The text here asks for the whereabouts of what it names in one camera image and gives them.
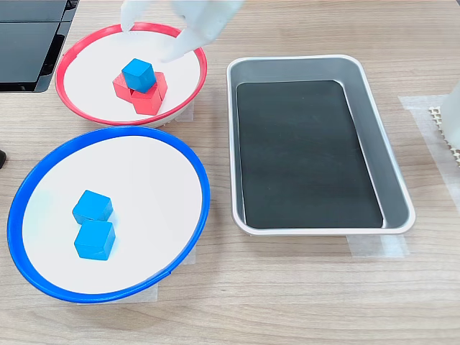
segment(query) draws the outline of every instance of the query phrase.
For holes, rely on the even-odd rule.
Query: tape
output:
[[[348,235],[353,257],[403,258],[409,255],[404,235]]]

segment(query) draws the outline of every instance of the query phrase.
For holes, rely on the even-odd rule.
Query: white glove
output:
[[[153,1],[124,0],[121,5],[121,29],[129,31],[134,21]],[[163,62],[173,61],[199,47],[212,43],[242,7],[244,0],[172,0],[175,13],[183,17],[187,27],[165,52]]]

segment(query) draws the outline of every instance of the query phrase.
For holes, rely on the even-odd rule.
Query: block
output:
[[[133,59],[121,70],[128,88],[146,93],[157,82],[152,64]]]
[[[113,210],[110,198],[85,190],[72,213],[77,223],[83,224],[86,220],[106,221]]]
[[[146,93],[135,91],[131,95],[131,103],[138,114],[157,115],[161,107],[161,97],[157,84]]]
[[[167,91],[167,84],[165,75],[161,72],[155,72],[155,77],[157,79],[157,87],[158,91],[160,92],[161,100],[165,99],[166,91]]]
[[[116,96],[131,103],[131,95],[134,92],[134,90],[128,88],[128,85],[124,80],[123,73],[120,73],[119,76],[116,77],[112,83],[114,84]]]
[[[107,260],[115,242],[114,225],[108,221],[84,221],[74,245],[83,259]]]

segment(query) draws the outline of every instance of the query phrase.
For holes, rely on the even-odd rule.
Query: metal tray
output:
[[[305,227],[266,229],[247,224],[240,151],[236,89],[244,83],[335,81],[343,88],[356,129],[367,173],[382,214],[382,226]],[[251,57],[235,60],[227,68],[231,208],[236,224],[251,235],[402,234],[415,222],[406,188],[361,64],[345,55],[311,57]]]

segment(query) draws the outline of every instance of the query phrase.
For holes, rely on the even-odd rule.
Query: wooden table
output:
[[[117,1],[82,1],[65,45],[119,20]],[[145,20],[180,25],[165,4]],[[344,237],[257,238],[231,220],[225,68],[255,55],[356,57],[367,71],[418,214],[405,259],[357,259]],[[168,124],[211,180],[196,264],[162,281],[158,301],[75,305],[19,274],[6,220],[26,174],[48,152],[98,128],[54,85],[0,94],[0,344],[460,344],[460,217],[398,96],[450,92],[460,79],[460,7],[445,1],[249,1],[206,48],[193,123]]]

